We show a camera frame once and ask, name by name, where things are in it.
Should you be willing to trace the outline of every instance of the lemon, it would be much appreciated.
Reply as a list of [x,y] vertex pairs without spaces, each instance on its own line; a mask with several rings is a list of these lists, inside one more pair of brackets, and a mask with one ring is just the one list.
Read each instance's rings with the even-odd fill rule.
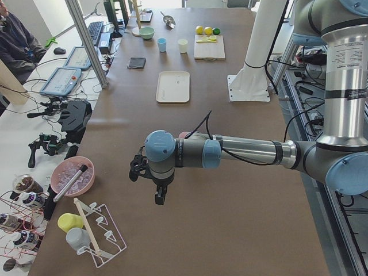
[[212,35],[212,28],[211,27],[206,27],[205,28],[205,34],[208,35],[208,36]]
[[212,30],[212,31],[213,31],[213,34],[214,34],[214,35],[219,35],[219,34],[220,34],[220,32],[221,32],[219,28],[213,28],[213,30]]
[[195,28],[195,33],[198,34],[198,35],[203,34],[203,26],[197,26]]

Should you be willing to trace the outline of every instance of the black mouse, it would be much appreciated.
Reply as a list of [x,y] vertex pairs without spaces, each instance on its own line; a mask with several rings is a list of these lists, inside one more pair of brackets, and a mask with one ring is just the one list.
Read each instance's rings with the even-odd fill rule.
[[64,48],[57,47],[53,50],[55,55],[64,55],[67,51]]

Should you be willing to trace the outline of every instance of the yellow cup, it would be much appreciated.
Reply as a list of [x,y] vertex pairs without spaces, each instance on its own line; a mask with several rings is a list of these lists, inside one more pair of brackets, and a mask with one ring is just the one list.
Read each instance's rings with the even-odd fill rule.
[[59,217],[57,225],[65,233],[68,233],[71,228],[82,228],[84,224],[81,216],[78,216],[77,214],[65,213]]

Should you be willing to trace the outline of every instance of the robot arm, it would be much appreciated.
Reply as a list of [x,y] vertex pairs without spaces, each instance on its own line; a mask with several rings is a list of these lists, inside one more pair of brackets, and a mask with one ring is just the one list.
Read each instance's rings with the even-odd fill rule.
[[368,190],[368,141],[363,137],[368,76],[368,1],[298,0],[294,40],[328,45],[323,134],[316,142],[261,141],[195,134],[174,139],[151,133],[131,162],[131,180],[151,178],[163,204],[175,167],[215,168],[220,159],[281,164],[304,172],[343,194]]

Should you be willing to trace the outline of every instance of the black keyboard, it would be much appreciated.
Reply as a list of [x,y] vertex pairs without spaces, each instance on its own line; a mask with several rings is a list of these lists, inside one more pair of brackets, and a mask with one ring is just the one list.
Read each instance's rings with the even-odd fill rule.
[[102,28],[104,27],[103,21],[92,22],[88,25],[88,32],[92,38],[94,46],[98,46],[99,37],[101,35]]

